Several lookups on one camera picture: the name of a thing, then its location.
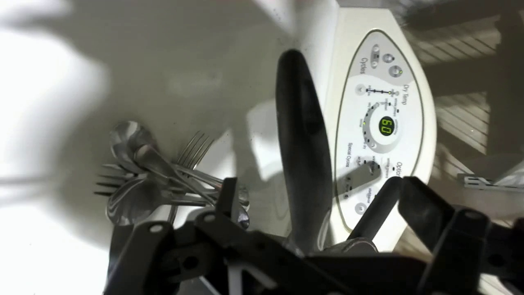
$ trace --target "black plastic utensil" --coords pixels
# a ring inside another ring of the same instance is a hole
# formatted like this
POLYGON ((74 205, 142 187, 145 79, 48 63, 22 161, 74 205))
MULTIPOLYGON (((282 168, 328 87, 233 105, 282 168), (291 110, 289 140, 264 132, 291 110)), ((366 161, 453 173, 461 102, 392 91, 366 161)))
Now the black plastic utensil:
POLYGON ((292 212, 291 241, 305 255, 323 248, 333 202, 327 125, 307 60, 291 50, 278 73, 278 120, 292 212))

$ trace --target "dial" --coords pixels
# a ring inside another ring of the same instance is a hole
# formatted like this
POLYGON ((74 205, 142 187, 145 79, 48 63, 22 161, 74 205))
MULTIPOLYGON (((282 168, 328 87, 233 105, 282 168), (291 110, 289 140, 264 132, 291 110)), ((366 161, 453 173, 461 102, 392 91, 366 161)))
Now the dial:
POLYGON ((338 123, 336 194, 350 228, 361 220, 387 179, 413 174, 422 140, 418 83, 397 45, 386 33, 373 32, 350 66, 338 123), (381 166, 381 181, 350 191, 345 176, 371 161, 381 166))

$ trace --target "button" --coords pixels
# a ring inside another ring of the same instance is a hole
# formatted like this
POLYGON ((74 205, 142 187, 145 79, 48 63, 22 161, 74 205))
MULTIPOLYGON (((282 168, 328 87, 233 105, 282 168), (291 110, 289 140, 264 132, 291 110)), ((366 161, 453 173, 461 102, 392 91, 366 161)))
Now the button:
POLYGON ((404 69, 400 66, 391 68, 391 76, 400 78, 404 74, 404 69))
POLYGON ((379 63, 381 63, 381 48, 379 45, 376 45, 373 50, 373 68, 377 69, 379 63))
POLYGON ((391 63, 395 61, 395 56, 392 56, 392 55, 384 55, 382 61, 387 63, 387 64, 391 64, 391 63))

